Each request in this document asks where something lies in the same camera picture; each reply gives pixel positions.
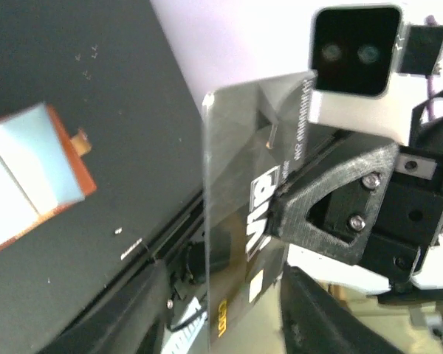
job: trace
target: camera lens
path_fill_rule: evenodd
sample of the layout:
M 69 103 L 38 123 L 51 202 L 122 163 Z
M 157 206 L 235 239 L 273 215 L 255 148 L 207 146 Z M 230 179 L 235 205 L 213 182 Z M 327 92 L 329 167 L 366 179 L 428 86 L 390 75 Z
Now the camera lens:
M 341 49 L 337 44 L 327 44 L 322 48 L 322 56 L 326 61 L 338 61 L 341 59 Z
M 378 48 L 370 44 L 366 44 L 365 46 L 359 48 L 357 55 L 364 64 L 373 64 L 379 60 Z

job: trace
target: screw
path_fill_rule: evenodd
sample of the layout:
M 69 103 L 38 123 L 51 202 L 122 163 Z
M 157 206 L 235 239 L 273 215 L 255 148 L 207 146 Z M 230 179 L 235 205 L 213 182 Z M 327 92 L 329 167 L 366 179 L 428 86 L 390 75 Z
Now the screw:
M 394 260 L 395 265 L 397 268 L 403 270 L 403 271 L 409 271 L 412 268 L 412 262 L 404 257 L 398 257 Z
M 414 161 L 414 160 L 410 160 L 405 163 L 405 169 L 408 172 L 415 171 L 418 168 L 418 166 L 419 166 L 419 164 L 417 164 L 416 161 Z
M 443 338 L 443 330 L 441 328 L 433 328 L 432 329 L 432 333 L 435 337 L 438 337 L 439 339 Z
M 349 218 L 349 226 L 356 232 L 362 231 L 366 227 L 366 222 L 359 215 L 353 215 Z
M 361 180 L 363 186 L 369 190 L 375 190 L 381 184 L 381 180 L 376 173 L 370 173 Z

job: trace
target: black camera housing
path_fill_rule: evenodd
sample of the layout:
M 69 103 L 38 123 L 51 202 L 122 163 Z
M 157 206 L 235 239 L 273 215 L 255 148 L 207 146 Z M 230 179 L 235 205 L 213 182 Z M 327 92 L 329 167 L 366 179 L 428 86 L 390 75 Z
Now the black camera housing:
M 321 10 L 310 55 L 317 89 L 367 97 L 383 93 L 401 23 L 402 11 L 394 6 Z

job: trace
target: white label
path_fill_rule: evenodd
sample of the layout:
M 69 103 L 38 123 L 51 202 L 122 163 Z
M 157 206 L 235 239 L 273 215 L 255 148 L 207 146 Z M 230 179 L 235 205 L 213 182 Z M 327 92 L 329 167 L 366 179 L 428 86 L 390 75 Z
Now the white label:
M 127 249 L 126 251 L 124 251 L 121 256 L 120 259 L 124 260 L 126 258 L 126 256 L 128 256 L 130 253 L 132 253 L 134 251 L 134 249 L 136 247 L 138 247 L 138 245 L 142 242 L 142 238 L 139 238 L 138 241 L 136 241 L 135 243 L 133 243 L 131 245 L 131 247 L 129 249 Z
M 259 273 L 251 280 L 250 283 L 250 303 L 253 302 L 256 297 L 263 290 L 263 277 L 264 277 L 264 269 L 261 269 Z
M 280 166 L 275 166 L 251 182 L 250 214 L 246 226 L 246 235 L 249 238 L 246 243 L 248 262 L 261 246 L 265 247 L 270 241 L 270 238 L 264 235 L 267 224 L 266 212 L 269 200 L 278 186 L 280 171 Z
M 194 297 L 185 310 L 184 316 L 180 322 L 185 321 L 190 316 L 194 315 L 201 308 L 199 300 Z M 194 343 L 196 337 L 199 335 L 200 330 L 207 318 L 207 312 L 204 312 L 202 316 L 193 321 L 183 330 L 172 333 L 168 341 L 162 348 L 161 354 L 187 354 L 189 349 Z

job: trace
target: card logo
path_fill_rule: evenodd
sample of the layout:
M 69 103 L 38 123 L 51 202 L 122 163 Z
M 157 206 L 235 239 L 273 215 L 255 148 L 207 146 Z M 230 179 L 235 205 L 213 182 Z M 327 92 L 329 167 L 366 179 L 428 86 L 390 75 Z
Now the card logo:
M 270 242 L 270 237 L 264 235 L 264 230 L 267 224 L 269 201 L 278 187 L 280 172 L 281 167 L 275 166 L 251 182 L 250 214 L 247 217 L 246 226 L 248 262 L 259 249 L 263 249 Z
M 227 300 L 223 300 L 219 305 L 219 338 L 227 331 Z

